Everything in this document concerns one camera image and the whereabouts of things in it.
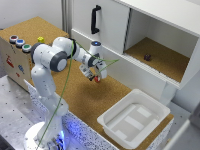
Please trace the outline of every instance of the black handle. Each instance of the black handle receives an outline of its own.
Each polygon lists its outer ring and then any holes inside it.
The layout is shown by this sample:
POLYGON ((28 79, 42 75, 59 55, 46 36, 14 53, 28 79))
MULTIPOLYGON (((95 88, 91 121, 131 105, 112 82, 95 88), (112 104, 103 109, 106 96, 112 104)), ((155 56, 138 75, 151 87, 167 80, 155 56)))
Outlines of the black handle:
POLYGON ((91 21, 91 31, 92 34, 98 33, 100 30, 96 28, 96 12, 101 10, 101 7, 96 5, 96 8, 92 10, 92 21, 91 21))

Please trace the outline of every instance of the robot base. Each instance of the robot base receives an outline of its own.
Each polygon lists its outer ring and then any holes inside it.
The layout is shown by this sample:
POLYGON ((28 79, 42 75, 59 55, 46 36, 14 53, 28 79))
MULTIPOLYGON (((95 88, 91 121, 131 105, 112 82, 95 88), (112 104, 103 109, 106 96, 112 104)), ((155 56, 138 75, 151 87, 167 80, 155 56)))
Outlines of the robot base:
MULTIPOLYGON (((25 137, 24 137, 24 149, 25 150, 36 150, 38 144, 35 142, 34 138, 36 137, 37 133, 39 132, 39 130, 42 128, 43 125, 44 125, 44 122, 37 123, 26 132, 25 137)), ((69 145, 69 142, 70 142, 70 138, 65 137, 66 149, 69 145)), ((45 146, 45 147, 40 146, 40 147, 38 147, 37 150, 57 150, 57 149, 55 147, 51 147, 49 149, 49 147, 47 147, 47 146, 45 146)))

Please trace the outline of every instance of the white plastic bin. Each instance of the white plastic bin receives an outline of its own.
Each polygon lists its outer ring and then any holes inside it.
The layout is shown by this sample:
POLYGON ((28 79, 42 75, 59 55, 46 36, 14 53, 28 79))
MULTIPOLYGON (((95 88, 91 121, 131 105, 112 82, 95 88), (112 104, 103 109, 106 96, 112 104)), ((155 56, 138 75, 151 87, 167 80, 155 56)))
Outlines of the white plastic bin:
POLYGON ((135 149, 169 113, 169 108, 134 89, 97 121, 105 133, 122 147, 135 149))

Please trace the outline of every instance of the white wall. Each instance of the white wall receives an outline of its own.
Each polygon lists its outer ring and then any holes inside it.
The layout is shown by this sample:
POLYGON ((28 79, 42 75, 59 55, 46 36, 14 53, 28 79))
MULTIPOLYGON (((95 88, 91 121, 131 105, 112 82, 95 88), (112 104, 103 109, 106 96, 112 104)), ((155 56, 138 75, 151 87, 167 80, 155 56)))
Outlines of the white wall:
POLYGON ((61 0, 1 0, 0 28, 39 16, 62 29, 61 0))
POLYGON ((200 71, 185 85, 178 90, 173 102, 182 108, 192 112, 200 102, 200 71))

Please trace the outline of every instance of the cardboard box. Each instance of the cardboard box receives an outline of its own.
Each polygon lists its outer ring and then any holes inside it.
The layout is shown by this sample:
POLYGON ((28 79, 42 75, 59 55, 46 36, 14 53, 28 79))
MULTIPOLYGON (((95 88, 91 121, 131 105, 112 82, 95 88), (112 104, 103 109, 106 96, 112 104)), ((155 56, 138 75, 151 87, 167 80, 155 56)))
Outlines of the cardboard box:
POLYGON ((9 38, 17 35, 25 40, 26 44, 34 45, 38 37, 43 37, 45 44, 50 44, 57 37, 69 37, 69 35, 40 17, 35 17, 12 27, 0 31, 0 52, 5 71, 9 77, 27 89, 24 79, 31 79, 32 64, 30 53, 23 53, 21 49, 9 43, 9 38))

